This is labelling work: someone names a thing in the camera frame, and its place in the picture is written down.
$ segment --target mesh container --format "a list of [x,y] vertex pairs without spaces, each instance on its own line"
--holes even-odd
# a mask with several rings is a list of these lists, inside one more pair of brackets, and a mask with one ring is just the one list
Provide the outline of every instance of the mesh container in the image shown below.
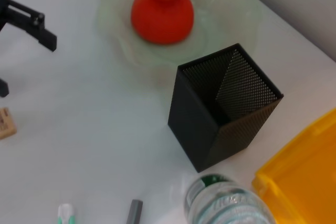
[[178,67],[168,125],[200,172],[245,149],[282,97],[235,44]]

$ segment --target yellow plastic bin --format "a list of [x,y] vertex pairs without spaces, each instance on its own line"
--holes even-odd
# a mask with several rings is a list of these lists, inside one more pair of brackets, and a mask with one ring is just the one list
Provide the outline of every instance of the yellow plastic bin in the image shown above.
[[336,223],[336,109],[258,170],[253,187],[278,224]]

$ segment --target eraser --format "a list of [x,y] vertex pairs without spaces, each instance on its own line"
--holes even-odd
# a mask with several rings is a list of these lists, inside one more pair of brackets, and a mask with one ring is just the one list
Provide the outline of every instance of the eraser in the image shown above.
[[16,133],[16,127],[8,108],[0,109],[0,140]]

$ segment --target red toy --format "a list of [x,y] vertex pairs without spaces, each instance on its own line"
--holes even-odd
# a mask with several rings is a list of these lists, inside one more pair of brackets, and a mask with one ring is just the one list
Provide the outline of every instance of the red toy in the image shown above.
[[131,22],[138,34],[150,42],[176,43],[193,28],[193,5],[190,0],[134,0]]

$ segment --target pen holder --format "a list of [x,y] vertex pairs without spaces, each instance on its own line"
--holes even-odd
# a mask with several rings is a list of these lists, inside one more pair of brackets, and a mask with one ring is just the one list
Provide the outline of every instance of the pen holder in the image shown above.
[[245,149],[282,97],[235,44],[178,67],[168,125],[201,172]]

